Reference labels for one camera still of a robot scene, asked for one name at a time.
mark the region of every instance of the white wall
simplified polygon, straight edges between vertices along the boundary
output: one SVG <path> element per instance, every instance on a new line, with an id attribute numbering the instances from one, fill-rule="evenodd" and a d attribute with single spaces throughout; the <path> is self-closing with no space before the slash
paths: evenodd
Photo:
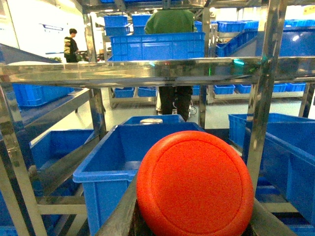
<path id="1" fill-rule="evenodd" d="M 44 56 L 63 52 L 63 38 L 75 28 L 79 50 L 86 50 L 84 23 L 81 12 L 72 7 L 53 5 L 41 0 L 7 0 L 20 49 Z M 43 25 L 63 28 L 45 29 Z"/>

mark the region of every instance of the warehouse shelving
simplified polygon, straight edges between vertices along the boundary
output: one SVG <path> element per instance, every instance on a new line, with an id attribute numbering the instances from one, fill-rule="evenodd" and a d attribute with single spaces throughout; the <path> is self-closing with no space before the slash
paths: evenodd
<path id="1" fill-rule="evenodd" d="M 269 87 L 273 87 L 274 82 L 294 83 L 307 82 L 307 89 L 303 94 L 303 103 L 301 114 L 305 110 L 308 97 L 313 96 L 310 84 L 315 83 L 315 57 L 295 57 L 278 58 L 280 41 L 283 30 L 284 16 L 287 4 L 314 4 L 311 1 L 285 1 L 270 0 L 269 12 L 265 33 L 263 54 L 264 57 L 239 58 L 244 63 L 242 73 L 234 74 L 236 69 L 235 58 L 204 58 L 186 61 L 170 61 L 166 66 L 166 74 L 162 76 L 155 73 L 148 61 L 143 62 L 105 62 L 95 63 L 96 52 L 93 37 L 93 15 L 91 12 L 102 12 L 106 9 L 132 10 L 137 9 L 155 9 L 155 8 L 204 8 L 203 30 L 209 32 L 210 15 L 207 7 L 245 7 L 260 6 L 258 1 L 220 1 L 212 2 L 187 1 L 171 4 L 170 1 L 163 2 L 143 2 L 125 4 L 122 0 L 116 0 L 113 4 L 100 4 L 97 0 L 80 0 L 83 7 L 84 22 L 86 25 L 86 36 L 88 53 L 91 63 L 88 64 L 49 64 L 49 65 L 28 65 L 28 66 L 0 66 L 0 131 L 3 135 L 5 154 L 0 153 L 0 177 L 3 181 L 0 189 L 5 193 L 4 198 L 8 205 L 16 229 L 20 235 L 45 236 L 46 231 L 42 214 L 79 214 L 85 215 L 86 208 L 84 197 L 78 192 L 73 197 L 40 197 L 35 198 L 31 180 L 37 178 L 36 169 L 26 169 L 24 164 L 24 155 L 28 150 L 20 147 L 27 147 L 29 139 L 23 140 L 22 134 L 28 134 L 28 130 L 33 137 L 36 137 L 41 131 L 51 126 L 52 121 L 45 122 L 46 119 L 38 118 L 35 123 L 28 125 L 21 124 L 22 116 L 17 108 L 14 97 L 8 98 L 12 93 L 11 83 L 35 84 L 35 85 L 57 85 L 75 88 L 93 88 L 89 90 L 91 113 L 93 117 L 95 138 L 89 143 L 80 147 L 75 153 L 66 156 L 63 162 L 58 165 L 66 167 L 74 162 L 79 163 L 87 153 L 96 145 L 100 138 L 106 132 L 104 109 L 100 88 L 103 87 L 136 87 L 136 86 L 164 86 L 164 85 L 201 85 L 201 95 L 199 97 L 199 124 L 204 128 L 205 125 L 205 105 L 206 105 L 206 86 L 226 85 L 226 84 L 252 84 L 253 88 L 250 94 L 250 103 L 248 111 L 248 120 L 252 120 L 252 134 L 249 147 L 248 169 L 252 177 L 254 189 L 257 186 L 259 175 L 259 166 L 263 149 L 263 140 L 266 134 L 267 113 L 269 111 L 272 92 Z M 208 41 L 206 40 L 206 52 L 208 51 Z M 157 61 L 157 64 L 164 65 L 163 61 Z M 176 73 L 174 68 L 181 66 L 190 66 L 191 70 Z M 64 106 L 64 110 L 75 110 L 81 102 L 77 99 L 76 105 Z M 38 131 L 38 124 L 45 123 Z M 72 169 L 59 169 L 52 166 L 47 175 L 42 176 L 45 191 L 51 192 L 56 186 L 53 183 L 60 183 L 71 175 Z M 266 205 L 271 212 L 294 211 L 288 203 Z M 260 235 L 279 235 L 274 230 L 274 226 L 280 224 L 271 216 L 258 214 L 254 212 L 254 220 L 259 222 L 264 219 L 270 220 L 265 227 L 268 230 L 262 230 Z"/>

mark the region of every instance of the green light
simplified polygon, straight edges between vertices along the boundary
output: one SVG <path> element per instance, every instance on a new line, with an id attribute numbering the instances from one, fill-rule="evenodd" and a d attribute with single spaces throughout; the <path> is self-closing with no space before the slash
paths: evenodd
<path id="1" fill-rule="evenodd" d="M 238 65 L 245 65 L 245 63 L 242 60 L 238 60 L 238 59 L 235 59 L 234 63 Z"/>

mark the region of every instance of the dark hair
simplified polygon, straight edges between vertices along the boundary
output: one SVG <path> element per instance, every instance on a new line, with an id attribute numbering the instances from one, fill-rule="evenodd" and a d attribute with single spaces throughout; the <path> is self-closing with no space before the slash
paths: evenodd
<path id="1" fill-rule="evenodd" d="M 69 32 L 70 32 L 70 34 L 77 33 L 77 30 L 76 29 L 70 29 Z"/>

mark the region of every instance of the shelf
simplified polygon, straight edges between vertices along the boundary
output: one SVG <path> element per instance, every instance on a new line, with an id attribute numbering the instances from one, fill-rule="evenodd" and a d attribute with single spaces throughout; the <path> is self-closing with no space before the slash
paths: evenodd
<path id="1" fill-rule="evenodd" d="M 77 88 L 255 84 L 260 60 L 259 57 L 203 58 L 0 66 L 0 81 Z M 314 82 L 314 67 L 315 57 L 282 57 L 275 80 L 279 83 Z"/>

